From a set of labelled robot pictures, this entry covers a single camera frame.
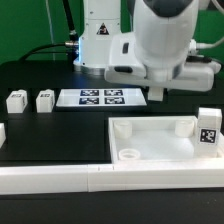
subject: small white cube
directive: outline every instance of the small white cube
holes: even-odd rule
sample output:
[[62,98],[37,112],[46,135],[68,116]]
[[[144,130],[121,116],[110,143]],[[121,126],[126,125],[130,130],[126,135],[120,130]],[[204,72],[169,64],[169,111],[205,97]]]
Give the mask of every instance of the small white cube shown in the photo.
[[195,142],[196,157],[217,157],[221,124],[220,109],[199,109]]
[[55,104],[55,95],[53,90],[40,91],[37,99],[37,112],[38,113],[51,113]]
[[27,103],[25,90],[12,91],[6,100],[8,113],[23,113]]
[[5,141],[5,126],[4,124],[0,124],[0,148],[2,147],[4,141]]

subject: white plastic tray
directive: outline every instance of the white plastic tray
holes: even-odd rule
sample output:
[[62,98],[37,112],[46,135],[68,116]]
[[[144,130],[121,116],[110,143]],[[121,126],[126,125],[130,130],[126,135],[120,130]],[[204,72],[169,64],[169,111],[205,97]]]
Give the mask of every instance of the white plastic tray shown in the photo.
[[[115,137],[114,122],[130,121],[132,136],[128,139]],[[195,135],[190,138],[180,138],[175,134],[177,120],[193,120],[195,127],[197,118],[186,117],[146,117],[146,118],[110,118],[109,138],[112,161],[114,164],[146,163],[152,161],[187,161],[199,160],[194,156]],[[141,157],[137,160],[120,160],[119,152],[124,149],[137,150]],[[224,137],[220,134],[218,157],[224,152]]]
[[139,88],[134,89],[62,89],[57,107],[146,106]]

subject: black tabletop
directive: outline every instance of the black tabletop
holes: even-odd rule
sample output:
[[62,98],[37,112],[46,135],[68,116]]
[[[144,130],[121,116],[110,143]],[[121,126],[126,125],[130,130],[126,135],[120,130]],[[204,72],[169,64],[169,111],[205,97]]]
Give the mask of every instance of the black tabletop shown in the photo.
[[[57,99],[61,89],[126,87],[130,88],[105,82],[103,77],[74,73],[65,61],[1,65],[0,122],[6,126],[7,141],[0,151],[0,165],[110,163],[108,117],[197,115],[199,107],[224,107],[224,79],[216,77],[209,92],[171,90],[165,92],[163,102],[148,102],[144,107],[69,111],[55,107],[52,114],[36,113],[40,90],[55,90]],[[22,115],[8,115],[5,100],[18,89],[27,90],[29,106]],[[0,223],[221,224],[223,208],[223,188],[14,195],[0,196]]]

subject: green background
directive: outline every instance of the green background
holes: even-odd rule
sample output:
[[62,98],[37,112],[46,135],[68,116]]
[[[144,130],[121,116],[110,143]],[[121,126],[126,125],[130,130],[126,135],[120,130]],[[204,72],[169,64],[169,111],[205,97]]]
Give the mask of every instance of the green background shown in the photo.
[[[69,39],[62,0],[49,0],[55,42]],[[73,19],[79,35],[83,32],[83,1],[70,0]],[[122,0],[121,30],[130,29],[129,16]],[[0,0],[0,64],[19,59],[29,50],[51,43],[45,0]],[[224,36],[224,17],[217,11],[199,13],[195,38],[213,43]],[[224,44],[203,54],[224,61]],[[52,55],[32,56],[30,59],[52,59]],[[56,59],[66,56],[56,55]]]

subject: white tray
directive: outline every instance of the white tray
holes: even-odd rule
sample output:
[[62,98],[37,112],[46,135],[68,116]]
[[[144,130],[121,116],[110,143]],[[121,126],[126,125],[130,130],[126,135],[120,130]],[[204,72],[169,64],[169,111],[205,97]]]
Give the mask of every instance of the white tray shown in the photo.
[[[195,135],[190,138],[180,138],[175,134],[177,120],[193,120],[195,127],[197,118],[186,117],[146,117],[146,118],[110,118],[109,138],[112,162],[146,163],[152,161],[187,161],[200,160],[194,156]],[[115,137],[114,122],[130,121],[132,136],[128,139]],[[137,160],[124,161],[119,159],[119,152],[123,149],[137,150],[141,157]],[[220,134],[218,157],[224,154],[224,137]]]

